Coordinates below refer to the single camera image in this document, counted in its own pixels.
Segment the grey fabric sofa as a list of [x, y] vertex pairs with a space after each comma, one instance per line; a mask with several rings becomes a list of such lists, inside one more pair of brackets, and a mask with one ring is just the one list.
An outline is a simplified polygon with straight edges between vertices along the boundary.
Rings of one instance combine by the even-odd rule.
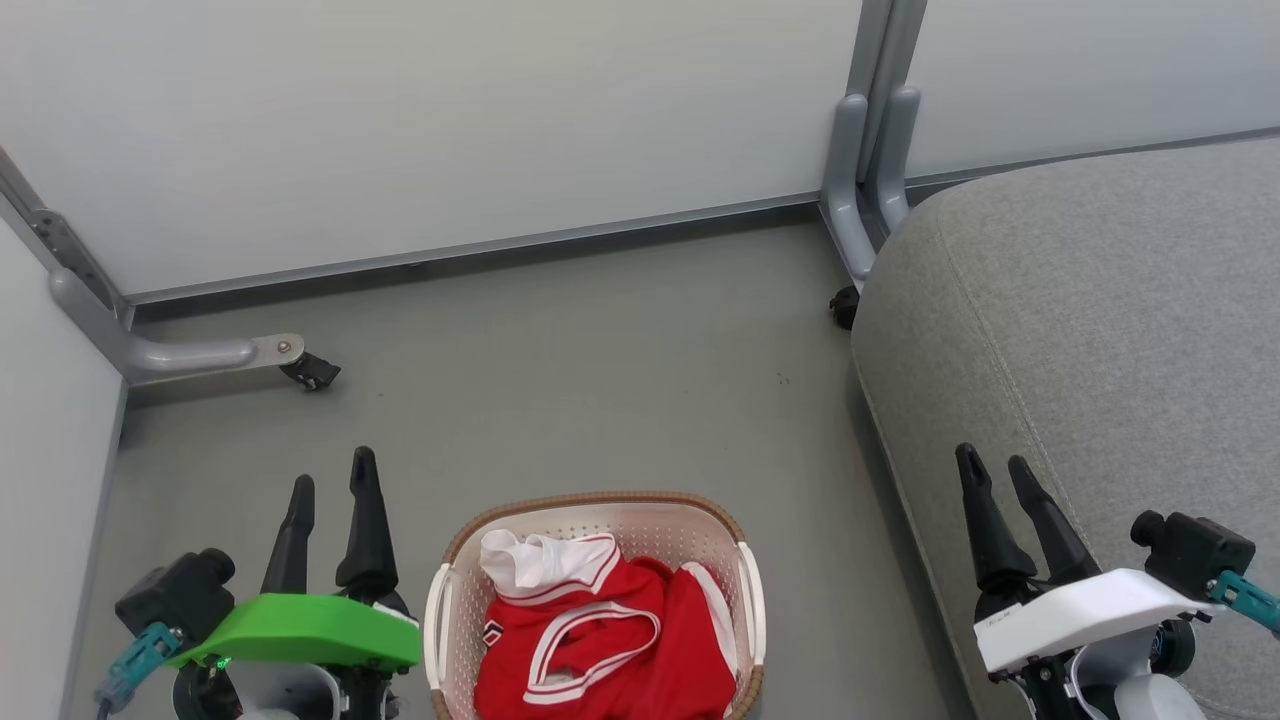
[[1280, 137], [1083, 158], [916, 206], [879, 251], [852, 365], [979, 720], [1029, 720], [988, 680], [955, 450], [973, 445], [1044, 564], [1023, 456], [1103, 570], [1135, 518], [1208, 518], [1280, 594]]

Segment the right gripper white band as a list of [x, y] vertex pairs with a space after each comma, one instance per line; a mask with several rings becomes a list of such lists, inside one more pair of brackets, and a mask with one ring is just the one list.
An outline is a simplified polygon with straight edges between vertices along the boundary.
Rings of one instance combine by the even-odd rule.
[[[955, 455], [977, 587], [988, 598], [1016, 600], [1036, 577], [1036, 564], [1004, 520], [977, 448], [961, 443]], [[1047, 584], [1065, 587], [975, 623], [989, 679], [1012, 684], [1030, 720], [1207, 720], [1184, 687], [1153, 671], [1149, 653], [1161, 623], [1213, 618], [1219, 607], [1143, 571], [1101, 574], [1029, 462], [1014, 455], [1007, 470], [1036, 528]]]

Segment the white laundry basket brown rim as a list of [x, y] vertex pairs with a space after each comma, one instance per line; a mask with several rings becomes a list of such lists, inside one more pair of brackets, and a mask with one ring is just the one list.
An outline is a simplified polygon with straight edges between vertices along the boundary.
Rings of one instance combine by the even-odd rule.
[[718, 505], [664, 492], [566, 495], [499, 506], [465, 525], [431, 580], [422, 630], [424, 671], [436, 720], [479, 720], [474, 708], [480, 638], [495, 592], [480, 566], [483, 537], [509, 530], [557, 539], [609, 533], [628, 557], [668, 568], [699, 562], [717, 579], [733, 619], [739, 687], [726, 720], [749, 720], [764, 682], [767, 614], [762, 574], [740, 525]]

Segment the long grey partition foot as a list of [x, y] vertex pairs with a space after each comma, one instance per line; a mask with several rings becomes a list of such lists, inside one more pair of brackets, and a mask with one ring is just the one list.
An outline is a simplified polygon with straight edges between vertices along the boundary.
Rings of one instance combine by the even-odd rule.
[[49, 274], [52, 301], [129, 386], [155, 386], [204, 375], [285, 366], [302, 360], [300, 334], [168, 343], [132, 333], [69, 269]]

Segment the red and white jersey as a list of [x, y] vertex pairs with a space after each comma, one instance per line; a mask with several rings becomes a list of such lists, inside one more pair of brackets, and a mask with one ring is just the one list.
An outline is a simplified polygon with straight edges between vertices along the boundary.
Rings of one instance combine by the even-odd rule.
[[699, 562], [628, 557], [609, 533], [490, 530], [479, 720], [726, 720], [739, 687], [730, 605]]

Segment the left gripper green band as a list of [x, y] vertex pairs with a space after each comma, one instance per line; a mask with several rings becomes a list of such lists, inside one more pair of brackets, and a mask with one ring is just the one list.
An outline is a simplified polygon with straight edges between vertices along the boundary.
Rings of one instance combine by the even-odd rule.
[[262, 594], [236, 606], [204, 643], [166, 661], [188, 678], [196, 667], [225, 676], [241, 710], [237, 720], [387, 720], [392, 680], [422, 662], [420, 625], [376, 603], [396, 593], [399, 577], [376, 456], [367, 446], [355, 450], [349, 492], [348, 542], [335, 570], [335, 585], [349, 598], [306, 594], [315, 484], [300, 475]]

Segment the grey partition post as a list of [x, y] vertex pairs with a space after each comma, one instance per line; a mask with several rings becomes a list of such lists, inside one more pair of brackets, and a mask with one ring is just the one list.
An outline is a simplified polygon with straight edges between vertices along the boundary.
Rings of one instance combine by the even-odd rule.
[[76, 233], [68, 219], [52, 210], [0, 146], [0, 193], [35, 233], [44, 247], [79, 277], [116, 320], [128, 324], [131, 305], [123, 299], [99, 260]]
[[929, 0], [860, 0], [846, 95], [881, 97], [906, 79]]

